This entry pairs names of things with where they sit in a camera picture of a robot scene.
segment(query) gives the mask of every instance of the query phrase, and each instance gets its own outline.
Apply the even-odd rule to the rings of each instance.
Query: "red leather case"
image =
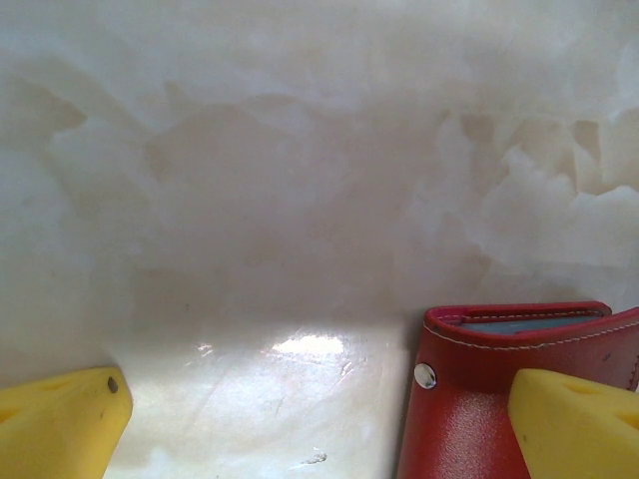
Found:
[[[595,315],[511,335],[456,324]],[[611,314],[600,302],[451,306],[425,315],[416,363],[436,385],[414,380],[396,479],[528,479],[506,404],[515,373],[550,369],[634,390],[639,379],[639,307]]]

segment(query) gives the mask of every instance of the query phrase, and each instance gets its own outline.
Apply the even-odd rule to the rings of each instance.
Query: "metal rivet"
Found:
[[[418,364],[415,367],[415,381],[424,389],[432,389],[437,385],[435,371],[428,364]]]

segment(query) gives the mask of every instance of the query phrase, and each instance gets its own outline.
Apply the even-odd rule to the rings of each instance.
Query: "cream marble pattern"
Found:
[[[639,4],[0,0],[0,385],[129,478],[388,478],[419,312],[639,297]]]

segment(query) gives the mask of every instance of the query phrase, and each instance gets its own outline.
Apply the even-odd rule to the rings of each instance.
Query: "dark speck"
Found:
[[[107,381],[107,386],[109,387],[109,390],[115,394],[116,392],[118,392],[118,383],[116,382],[116,380],[109,376],[109,380]]]

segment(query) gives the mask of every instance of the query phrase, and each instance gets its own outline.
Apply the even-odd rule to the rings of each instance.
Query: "marble floor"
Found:
[[[0,386],[107,479],[388,479],[419,317],[639,297],[639,4],[0,0]]]

